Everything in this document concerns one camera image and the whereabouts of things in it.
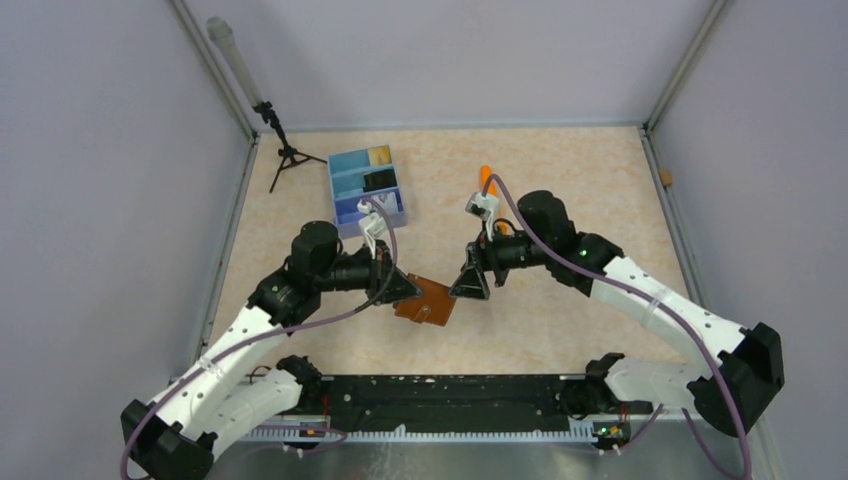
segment wooden table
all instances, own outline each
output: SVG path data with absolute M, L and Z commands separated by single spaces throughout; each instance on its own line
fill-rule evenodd
M 324 158 L 390 145 L 409 212 L 409 224 L 397 230 L 399 267 L 405 272 L 453 283 L 465 244 L 480 228 L 465 213 L 465 203 L 478 188 L 480 166 L 488 163 L 516 200 L 532 190 L 551 190 L 563 199 L 578 230 L 607 237 L 646 271 L 685 293 L 636 128 L 303 133 L 292 134 L 290 141 Z M 286 170 L 268 193 L 279 146 L 271 135 L 260 143 L 212 341 L 257 282 L 282 264 L 300 227 L 332 219 L 325 165 L 309 162 Z M 345 241 L 348 251 L 360 244 L 358 238 Z M 362 292 L 324 294 L 312 320 L 364 300 Z M 682 361 L 635 320 L 556 283 L 537 267 L 511 272 L 506 286 L 493 287 L 487 302 L 460 299 L 446 327 L 395 317 L 389 306 L 370 308 L 295 334 L 263 363 L 296 354 L 308 355 L 328 374 L 580 373 L 587 361 L 607 352 Z

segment tabletop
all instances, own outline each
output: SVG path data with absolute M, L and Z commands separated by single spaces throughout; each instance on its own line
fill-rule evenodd
M 320 132 L 290 134 L 289 141 L 322 158 L 389 145 L 409 221 L 396 230 L 395 256 L 404 272 L 453 283 L 465 245 L 480 229 L 464 207 L 479 188 L 480 167 L 488 164 L 516 200 L 533 190 L 552 191 L 579 231 L 603 235 L 645 271 L 686 293 L 635 127 Z M 268 193 L 279 147 L 275 136 L 263 135 L 211 341 L 256 284 L 282 265 L 301 226 L 333 218 L 326 165 L 285 170 Z M 352 252 L 361 239 L 344 243 Z M 372 307 L 294 334 L 262 363 L 294 354 L 309 356 L 325 374 L 526 374 L 582 373 L 589 360 L 608 352 L 682 362 L 636 320 L 556 283 L 542 267 L 510 272 L 501 288 L 494 288 L 491 275 L 489 283 L 491 298 L 459 299 L 445 327 L 396 317 L 389 306 Z M 364 300 L 363 292 L 325 293 L 311 320 Z

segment black mounting base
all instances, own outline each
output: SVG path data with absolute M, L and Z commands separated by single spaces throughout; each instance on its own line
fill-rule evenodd
M 283 170 L 296 167 L 302 163 L 308 162 L 309 160 L 327 163 L 324 159 L 299 152 L 296 148 L 289 144 L 286 139 L 286 132 L 283 130 L 283 126 L 280 124 L 280 119 L 277 117 L 277 112 L 274 111 L 274 107 L 271 105 L 271 102 L 262 102 L 254 105 L 253 111 L 262 116 L 262 121 L 268 124 L 271 129 L 276 132 L 277 137 L 279 137 L 280 141 L 283 143 L 283 148 L 277 150 L 277 154 L 280 156 L 280 166 L 277 168 L 277 174 L 274 175 L 274 181 L 271 183 L 271 189 L 268 190 L 268 193 L 274 193 L 274 187 L 277 186 L 277 180 L 280 178 L 280 173 Z

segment storage box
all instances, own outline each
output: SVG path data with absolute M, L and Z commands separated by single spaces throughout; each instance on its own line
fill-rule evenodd
M 341 238 L 359 235 L 359 220 L 363 215 L 356 205 L 366 196 L 377 198 L 389 213 L 394 228 L 406 225 L 406 211 L 388 145 L 336 153 L 329 156 L 327 165 L 333 223 Z

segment microphone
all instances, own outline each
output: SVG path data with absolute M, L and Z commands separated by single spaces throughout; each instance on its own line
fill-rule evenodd
M 236 47 L 236 42 L 233 39 L 233 29 L 227 25 L 221 17 L 212 17 L 206 21 L 206 32 L 209 35 L 209 40 L 215 44 L 221 51 L 221 55 L 233 71 L 236 81 L 241 86 L 244 95 L 251 107 L 257 107 L 262 104 L 262 96 L 259 94 L 259 89 L 253 82 L 253 77 L 247 70 L 247 65 Z

